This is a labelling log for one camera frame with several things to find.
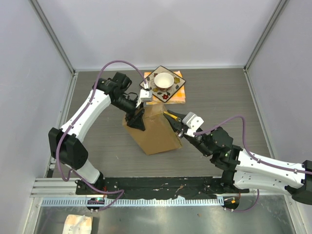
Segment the yellow utility knife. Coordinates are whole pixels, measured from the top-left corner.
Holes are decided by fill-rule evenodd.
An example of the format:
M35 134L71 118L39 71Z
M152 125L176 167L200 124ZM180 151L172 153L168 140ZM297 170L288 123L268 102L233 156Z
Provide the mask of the yellow utility knife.
M179 117L176 116L176 115L170 114L170 113L167 112L167 111L164 111L163 114L165 114L165 115L171 117L171 118L174 119L175 121L181 122L181 118L179 118Z

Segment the brown cardboard express box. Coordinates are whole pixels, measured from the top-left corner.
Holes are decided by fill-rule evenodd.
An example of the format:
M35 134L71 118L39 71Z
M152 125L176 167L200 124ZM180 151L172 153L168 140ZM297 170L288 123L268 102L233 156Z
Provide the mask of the brown cardboard express box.
M173 131L163 112L166 107L163 103L144 107L142 117L145 131L127 126L126 120L122 121L123 127L147 155L153 155L170 150L182 148L180 138Z

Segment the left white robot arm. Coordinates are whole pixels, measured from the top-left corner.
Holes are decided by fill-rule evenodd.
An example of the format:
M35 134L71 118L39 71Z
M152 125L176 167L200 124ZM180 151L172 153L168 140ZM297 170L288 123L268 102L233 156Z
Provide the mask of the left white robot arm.
M136 98L130 99L126 91L131 84L130 78L120 72L115 73L113 78L99 78L88 98L70 120L48 133L52 157L85 179L87 189L92 194L103 191L103 175L89 161L88 151L82 143L98 116L113 105L125 112L127 126L145 131L143 102L152 95L145 82Z

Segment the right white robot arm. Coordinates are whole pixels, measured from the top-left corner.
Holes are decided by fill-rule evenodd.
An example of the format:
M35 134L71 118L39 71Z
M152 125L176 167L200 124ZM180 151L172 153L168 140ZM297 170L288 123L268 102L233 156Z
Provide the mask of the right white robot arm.
M242 147L234 145L233 138L221 124L202 130L204 120L193 112L184 115L168 110L163 115L178 137L185 138L223 171L220 180L223 191L275 191L289 195L299 203L311 205L312 162L291 163L251 152L247 147L246 120L242 115L223 121L225 124L235 118L242 120Z

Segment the orange checkered folded cloth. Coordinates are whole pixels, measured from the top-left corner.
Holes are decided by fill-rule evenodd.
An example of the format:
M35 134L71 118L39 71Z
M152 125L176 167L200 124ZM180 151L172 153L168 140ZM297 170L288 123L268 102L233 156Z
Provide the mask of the orange checkered folded cloth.
M177 75L177 76L180 76L181 78L183 77L182 76L182 73L181 71L174 71L174 73ZM144 78L147 78L148 75L150 75L151 72L144 72ZM168 102L166 102L165 104L183 104L186 102L186 95L185 95L185 88L184 86L182 86L179 91L177 91L169 100ZM147 105L154 105L154 104L158 104L158 103L161 103L161 100L159 100L157 97L153 96L153 101L151 102L147 102L146 104Z

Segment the white ceramic bowl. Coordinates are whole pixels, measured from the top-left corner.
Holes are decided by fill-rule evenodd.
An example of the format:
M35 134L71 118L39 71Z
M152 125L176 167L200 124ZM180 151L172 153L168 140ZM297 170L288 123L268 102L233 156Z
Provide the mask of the white ceramic bowl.
M157 88L167 90L174 84L174 77L168 73L160 73L154 77L154 83Z

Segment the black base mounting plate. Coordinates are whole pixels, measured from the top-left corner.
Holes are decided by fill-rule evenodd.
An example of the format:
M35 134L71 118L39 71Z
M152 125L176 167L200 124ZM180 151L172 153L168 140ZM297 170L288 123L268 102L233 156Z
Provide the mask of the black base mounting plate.
M192 177L107 177L98 187L99 190L114 192L107 195L115 199L123 190L121 199L168 200L177 199L210 199L217 194L249 193L249 189L238 189L234 185L227 185L221 178L212 176Z

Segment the white orange paper packet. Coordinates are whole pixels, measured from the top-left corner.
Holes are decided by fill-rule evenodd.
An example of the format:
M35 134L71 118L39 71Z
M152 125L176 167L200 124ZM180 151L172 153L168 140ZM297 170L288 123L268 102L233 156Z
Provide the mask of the white orange paper packet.
M62 234L91 234L93 218L69 214L64 222Z

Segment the aluminium frame rail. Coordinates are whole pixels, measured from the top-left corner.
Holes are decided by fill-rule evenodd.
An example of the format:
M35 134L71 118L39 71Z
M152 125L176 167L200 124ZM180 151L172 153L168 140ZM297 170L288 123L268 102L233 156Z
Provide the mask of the aluminium frame rail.
M77 178L65 182L61 178L36 178L30 197L74 197Z

